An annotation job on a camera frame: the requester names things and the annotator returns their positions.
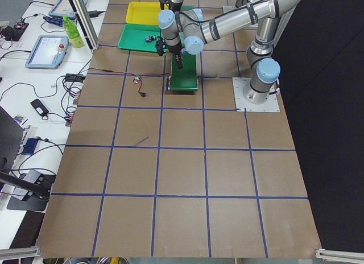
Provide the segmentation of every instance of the black wall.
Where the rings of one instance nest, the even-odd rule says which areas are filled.
[[[302,0],[275,48],[324,249],[364,252],[364,0]]]

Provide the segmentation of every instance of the yellow bin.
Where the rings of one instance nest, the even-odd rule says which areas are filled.
[[[159,2],[139,2],[129,3],[126,12],[126,23],[158,26],[158,14],[160,13]]]

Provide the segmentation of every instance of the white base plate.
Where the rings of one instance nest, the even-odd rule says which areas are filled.
[[[223,13],[227,13],[230,12],[232,10],[236,9],[235,6],[223,6],[222,7],[222,12]],[[244,29],[257,29],[258,28],[258,24],[254,24],[254,25],[249,25],[248,27],[244,28]]]
[[[248,102],[243,96],[243,88],[249,83],[251,78],[246,77],[233,77],[233,87],[235,95],[235,106],[238,112],[280,112],[277,101],[277,95],[269,95],[266,102],[261,105],[255,105]],[[270,92],[274,92],[274,86],[270,89]]]

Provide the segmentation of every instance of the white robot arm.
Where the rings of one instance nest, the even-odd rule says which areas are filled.
[[[245,89],[245,95],[250,102],[261,104],[280,73],[279,64],[271,58],[280,17],[300,1],[237,0],[237,6],[242,4],[240,7],[210,20],[202,20],[200,9],[186,12],[163,10],[158,16],[158,21],[164,43],[159,42],[156,47],[159,50],[162,47],[167,48],[174,54],[177,65],[182,68],[180,32],[184,35],[186,51],[195,55],[203,50],[204,44],[217,41],[234,31],[258,23],[255,40],[247,49],[247,59],[253,77],[250,88]]]

